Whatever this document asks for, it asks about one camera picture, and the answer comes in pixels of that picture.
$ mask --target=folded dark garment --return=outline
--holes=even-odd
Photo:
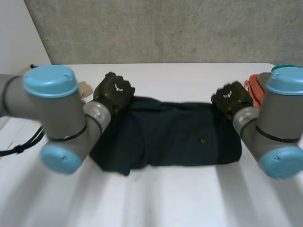
[[[133,97],[90,153],[105,171],[128,175],[151,166],[206,166],[238,161],[241,140],[210,103],[164,103]]]

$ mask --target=gray wall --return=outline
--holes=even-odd
[[[53,64],[303,64],[303,0],[25,0]]]

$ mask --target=light blue joint cap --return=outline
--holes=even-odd
[[[303,95],[303,67],[285,65],[273,68],[267,90],[285,96]]]
[[[63,65],[39,66],[23,77],[24,89],[32,95],[43,98],[61,98],[78,90],[73,71]]]
[[[258,162],[259,167],[272,178],[288,178],[303,169],[303,150],[283,147],[266,153]]]
[[[83,160],[69,149],[53,144],[47,144],[41,149],[40,158],[51,170],[66,175],[75,173],[83,163]]]

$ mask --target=white table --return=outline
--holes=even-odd
[[[136,95],[162,101],[206,101],[228,82],[243,82],[270,64],[69,65],[93,88],[109,71]],[[29,139],[38,123],[10,120],[0,149]],[[1,227],[302,227],[303,174],[272,180],[243,146],[239,163],[147,167],[128,177],[105,173],[87,158],[71,176],[46,169],[40,142],[0,160]]]

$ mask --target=white wall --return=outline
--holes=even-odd
[[[50,60],[23,0],[0,0],[0,74],[21,75]],[[0,130],[8,121],[0,118]]]

